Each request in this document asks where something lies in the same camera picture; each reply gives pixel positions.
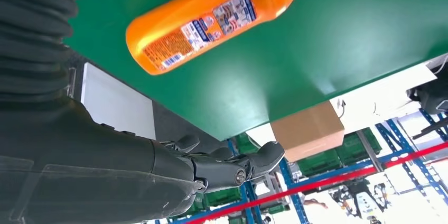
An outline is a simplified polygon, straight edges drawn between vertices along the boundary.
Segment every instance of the green crate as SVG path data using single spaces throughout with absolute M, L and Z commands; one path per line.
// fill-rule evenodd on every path
M 370 128 L 366 128 L 363 129 L 362 132 L 364 132 L 367 141 L 370 143 L 375 153 L 378 154 L 381 151 L 381 146 L 372 133 L 372 130 Z M 364 146 L 362 145 L 362 142 L 356 132 L 347 134 L 344 137 L 342 145 L 336 147 L 336 152 L 344 165 L 351 165 L 369 158 L 369 155 L 364 149 Z
M 342 167 L 342 163 L 334 149 L 301 159 L 296 163 L 302 175 L 307 177 Z
M 275 213 L 279 213 L 279 212 L 284 212 L 284 211 L 289 211 L 290 207 L 288 205 L 284 206 L 284 205 L 278 205 L 275 207 L 270 207 L 268 209 L 269 214 L 275 214 Z
M 245 218 L 238 218 L 238 219 L 230 219 L 229 224 L 246 224 Z
M 206 198 L 210 206 L 218 207 L 222 206 L 223 204 L 229 204 L 241 200 L 241 193 L 239 191 L 239 188 L 232 188 L 228 190 L 207 193 Z
M 255 142 L 253 142 L 249 136 L 245 133 L 235 137 L 238 152 L 240 154 L 256 153 L 260 148 Z

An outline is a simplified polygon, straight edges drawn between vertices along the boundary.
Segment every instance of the red barrier tape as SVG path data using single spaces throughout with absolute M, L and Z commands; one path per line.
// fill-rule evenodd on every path
M 406 157 L 399 158 L 396 161 L 386 162 L 385 163 L 385 167 L 389 168 L 389 167 L 393 167 L 395 165 L 403 164 L 403 163 L 408 162 L 410 160 L 413 160 L 415 158 L 419 158 L 419 157 L 422 157 L 424 155 L 437 152 L 437 151 L 442 150 L 442 149 L 444 149 L 446 147 L 448 147 L 448 142 L 444 142 L 442 144 L 439 144 L 439 145 L 436 145 L 436 146 L 432 146 L 432 147 L 429 147 L 429 148 L 424 149 L 424 150 L 420 150 L 420 151 L 415 152 L 415 153 L 410 153 Z M 317 188 L 317 187 L 321 187 L 321 186 L 329 185 L 329 184 L 332 184 L 332 183 L 338 183 L 338 182 L 342 182 L 342 181 L 358 178 L 360 176 L 371 175 L 371 174 L 374 174 L 374 173 L 376 173 L 376 169 L 374 167 L 367 167 L 367 168 L 364 168 L 364 169 L 361 169 L 361 170 L 357 170 L 357 171 L 354 171 L 354 172 L 351 172 L 351 173 L 347 173 L 347 174 L 344 174 L 344 175 L 338 175 L 338 176 L 335 176 L 333 178 L 328 178 L 328 179 L 317 181 L 315 183 L 310 183 L 310 184 L 307 184 L 307 185 L 304 185 L 304 186 L 301 186 L 301 187 L 292 188 L 290 190 L 287 190 L 287 191 L 284 191 L 284 192 L 281 192 L 281 193 L 278 193 L 278 194 L 275 194 L 275 195 L 271 195 L 271 196 L 268 196 L 268 197 L 265 197 L 265 198 L 262 198 L 262 199 L 257 199 L 257 200 L 251 201 L 251 202 L 246 202 L 246 203 L 241 204 L 239 206 L 235 206 L 235 207 L 232 207 L 232 208 L 229 208 L 229 209 L 224 209 L 222 211 L 218 211 L 218 212 L 212 213 L 212 214 L 210 214 L 208 216 L 188 221 L 187 223 L 190 223 L 190 224 L 202 224 L 206 220 L 213 220 L 213 219 L 217 219 L 217 218 L 222 217 L 222 216 L 227 216 L 230 213 L 243 211 L 246 208 L 258 206 L 260 204 L 264 204 L 264 203 L 272 201 L 272 200 L 276 200 L 276 199 L 283 198 L 283 197 L 286 197 L 286 196 L 289 196 L 289 195 L 292 195 L 292 194 L 296 194 L 296 193 L 299 193 L 301 191 L 307 191 L 307 190 L 314 189 L 314 188 Z

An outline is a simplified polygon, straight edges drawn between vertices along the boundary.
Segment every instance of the cardboard box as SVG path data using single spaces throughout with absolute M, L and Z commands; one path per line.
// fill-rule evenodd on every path
M 275 139 L 294 162 L 342 145 L 344 126 L 329 101 L 270 124 Z

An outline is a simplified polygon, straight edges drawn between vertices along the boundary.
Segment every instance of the robotic hand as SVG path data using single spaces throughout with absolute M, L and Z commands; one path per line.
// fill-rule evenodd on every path
M 96 124 L 63 93 L 76 0 L 0 0 L 0 223 L 112 224 L 174 216 L 197 193 L 240 186 L 284 155 L 227 160 Z

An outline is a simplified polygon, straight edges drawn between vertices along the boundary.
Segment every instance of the white panel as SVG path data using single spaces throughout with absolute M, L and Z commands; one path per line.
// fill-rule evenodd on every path
M 333 98 L 330 102 L 348 134 L 417 111 L 420 104 L 411 101 L 406 90 L 435 79 L 436 76 L 424 64 L 419 64 Z M 344 113 L 338 105 L 342 100 L 346 103 Z
M 95 122 L 155 139 L 152 101 L 90 63 L 84 65 L 81 102 Z
M 270 123 L 260 125 L 254 129 L 250 129 L 247 132 L 250 138 L 252 138 L 259 146 L 264 146 L 270 141 L 277 141 L 272 131 Z

